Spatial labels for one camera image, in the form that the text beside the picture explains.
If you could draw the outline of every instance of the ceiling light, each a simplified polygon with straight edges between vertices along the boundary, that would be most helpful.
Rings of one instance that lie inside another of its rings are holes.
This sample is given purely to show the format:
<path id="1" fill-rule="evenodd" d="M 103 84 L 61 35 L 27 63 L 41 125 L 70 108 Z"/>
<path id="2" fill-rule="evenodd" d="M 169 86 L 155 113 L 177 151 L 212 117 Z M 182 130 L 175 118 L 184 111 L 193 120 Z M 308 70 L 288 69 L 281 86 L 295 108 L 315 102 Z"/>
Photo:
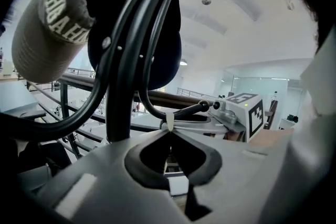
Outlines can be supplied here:
<path id="1" fill-rule="evenodd" d="M 180 66 L 187 66 L 187 61 L 184 59 L 181 59 Z"/>

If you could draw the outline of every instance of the baseball cap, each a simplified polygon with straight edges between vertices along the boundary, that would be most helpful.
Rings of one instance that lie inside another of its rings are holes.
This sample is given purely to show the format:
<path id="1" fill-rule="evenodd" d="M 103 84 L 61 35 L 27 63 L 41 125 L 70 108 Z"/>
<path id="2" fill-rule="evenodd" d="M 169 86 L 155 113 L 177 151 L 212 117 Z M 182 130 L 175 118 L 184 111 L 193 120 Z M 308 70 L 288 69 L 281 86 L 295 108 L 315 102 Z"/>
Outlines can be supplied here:
<path id="1" fill-rule="evenodd" d="M 12 43 L 15 68 L 28 81 L 57 80 L 87 44 L 98 14 L 106 9 L 117 18 L 122 1 L 32 0 L 15 30 Z"/>

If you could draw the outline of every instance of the white zip tie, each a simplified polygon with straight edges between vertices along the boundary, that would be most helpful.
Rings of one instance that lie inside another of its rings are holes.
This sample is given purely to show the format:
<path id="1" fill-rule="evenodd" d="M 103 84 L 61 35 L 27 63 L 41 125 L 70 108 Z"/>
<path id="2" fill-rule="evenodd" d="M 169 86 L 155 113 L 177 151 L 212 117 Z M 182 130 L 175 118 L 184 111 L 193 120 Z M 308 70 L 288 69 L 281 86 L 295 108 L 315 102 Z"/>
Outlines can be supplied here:
<path id="1" fill-rule="evenodd" d="M 166 121 L 168 130 L 171 132 L 174 129 L 174 113 L 173 112 L 166 112 Z"/>

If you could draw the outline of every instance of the gray cap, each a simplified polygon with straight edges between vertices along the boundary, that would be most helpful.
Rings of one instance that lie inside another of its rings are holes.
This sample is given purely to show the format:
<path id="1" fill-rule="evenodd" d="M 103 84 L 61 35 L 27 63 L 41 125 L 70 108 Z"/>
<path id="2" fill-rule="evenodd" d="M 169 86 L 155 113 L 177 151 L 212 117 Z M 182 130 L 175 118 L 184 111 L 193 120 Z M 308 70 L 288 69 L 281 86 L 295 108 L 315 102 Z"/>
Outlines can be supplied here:
<path id="1" fill-rule="evenodd" d="M 47 83 L 66 71 L 87 44 L 95 23 L 89 5 L 88 0 L 32 0 L 29 3 L 12 44 L 13 63 L 22 77 Z"/>

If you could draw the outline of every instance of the cap brim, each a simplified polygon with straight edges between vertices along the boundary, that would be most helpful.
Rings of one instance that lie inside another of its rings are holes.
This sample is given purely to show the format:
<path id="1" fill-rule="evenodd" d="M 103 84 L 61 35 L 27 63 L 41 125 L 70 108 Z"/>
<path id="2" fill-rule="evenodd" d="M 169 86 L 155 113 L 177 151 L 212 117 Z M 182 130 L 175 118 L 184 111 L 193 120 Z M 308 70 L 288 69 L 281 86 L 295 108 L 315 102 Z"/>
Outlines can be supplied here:
<path id="1" fill-rule="evenodd" d="M 57 80 L 83 45 L 57 39 L 38 16 L 38 0 L 32 0 L 14 33 L 12 58 L 17 72 L 35 83 Z"/>

